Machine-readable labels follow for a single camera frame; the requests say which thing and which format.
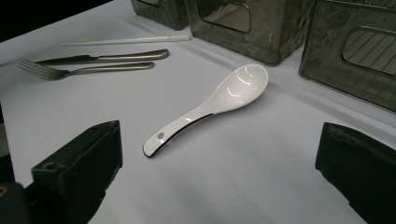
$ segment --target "chopstick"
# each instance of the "chopstick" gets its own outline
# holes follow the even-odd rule
[[[154,43],[154,42],[189,41],[191,39],[192,39],[191,35],[169,35],[169,36],[144,37],[144,38],[134,38],[134,39],[117,39],[117,40],[100,40],[100,41],[66,43],[66,44],[62,44],[62,46],[70,47],[70,46],[137,44],[137,43]]]

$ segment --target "cutlery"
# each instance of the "cutlery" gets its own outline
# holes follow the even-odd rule
[[[167,36],[155,36],[155,37],[144,37],[144,38],[134,38],[134,39],[99,40],[99,41],[66,43],[63,44],[62,46],[69,47],[69,46],[91,46],[91,45],[138,44],[138,43],[189,41],[191,39],[192,39],[191,35],[167,35]]]
[[[135,54],[123,55],[106,55],[92,57],[90,55],[79,55],[67,58],[50,59],[36,63],[40,64],[70,64],[70,63],[121,63],[121,62],[137,62],[159,60],[169,56],[168,49],[159,49],[149,52],[141,52]]]
[[[73,75],[86,74],[86,73],[150,69],[154,67],[154,63],[127,63],[127,64],[118,64],[118,65],[109,65],[109,66],[87,67],[87,68],[80,68],[74,71],[68,71],[68,70],[54,69],[44,65],[40,65],[38,63],[30,62],[28,60],[24,60],[18,65],[18,67],[30,74],[33,74],[38,77],[42,77],[46,80],[53,81],[53,80],[60,80],[65,77],[70,77]]]
[[[221,82],[209,98],[153,134],[143,145],[145,155],[152,158],[172,137],[196,121],[248,105],[262,94],[267,84],[268,73],[261,65],[239,67]]]

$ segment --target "fork tines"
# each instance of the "fork tines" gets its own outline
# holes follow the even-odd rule
[[[59,70],[53,69],[38,63],[33,63],[29,60],[23,60],[18,67],[30,74],[43,77],[46,79],[52,79],[51,74],[58,73]]]

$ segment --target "silverware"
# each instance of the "silverware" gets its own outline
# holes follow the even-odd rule
[[[174,42],[174,41],[189,41],[192,40],[191,35],[169,35],[169,36],[154,36],[134,39],[115,39],[115,40],[99,40],[88,42],[67,43],[62,46],[93,46],[93,45],[117,45],[117,44],[138,44],[138,43],[157,43],[157,42]]]
[[[138,61],[152,61],[159,60],[169,56],[168,49],[159,49],[148,52],[141,52],[135,54],[123,55],[104,55],[104,56],[90,56],[79,55],[67,58],[50,59],[36,63],[50,65],[50,64],[70,64],[70,63],[122,63],[122,62],[138,62]]]
[[[87,67],[87,68],[80,68],[74,71],[68,71],[68,70],[54,69],[44,65],[40,65],[38,63],[30,62],[28,60],[23,60],[23,62],[21,62],[18,65],[18,67],[30,74],[33,74],[38,77],[42,77],[46,80],[60,80],[65,77],[79,75],[79,74],[86,74],[86,73],[150,69],[154,67],[154,63],[127,63],[127,64],[118,64],[118,65],[109,65],[109,66]]]

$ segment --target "spoon handle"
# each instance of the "spoon handle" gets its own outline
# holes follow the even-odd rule
[[[177,119],[163,126],[153,134],[143,145],[143,152],[152,158],[172,137],[193,123],[213,115],[204,104],[196,106]]]

